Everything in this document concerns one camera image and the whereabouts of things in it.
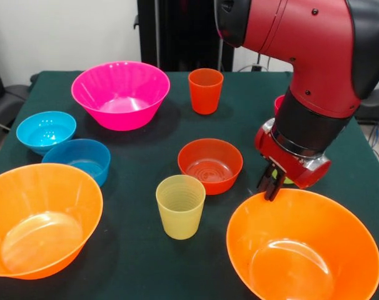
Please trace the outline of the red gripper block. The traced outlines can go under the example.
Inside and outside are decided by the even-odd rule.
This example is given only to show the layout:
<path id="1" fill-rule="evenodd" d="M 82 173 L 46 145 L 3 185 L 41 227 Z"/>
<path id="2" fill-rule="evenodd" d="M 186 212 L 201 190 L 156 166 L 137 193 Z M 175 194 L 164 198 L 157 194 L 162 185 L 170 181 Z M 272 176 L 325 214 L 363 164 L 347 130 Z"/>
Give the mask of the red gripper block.
<path id="1" fill-rule="evenodd" d="M 310 159 L 285 151 L 276 143 L 271 133 L 265 130 L 257 132 L 255 147 L 269 162 L 257 185 L 257 191 L 265 191 L 264 198 L 267 201 L 275 199 L 286 177 L 304 189 L 319 181 L 331 166 L 331 161 L 325 155 Z M 277 170 L 275 178 L 271 176 L 274 169 Z"/>

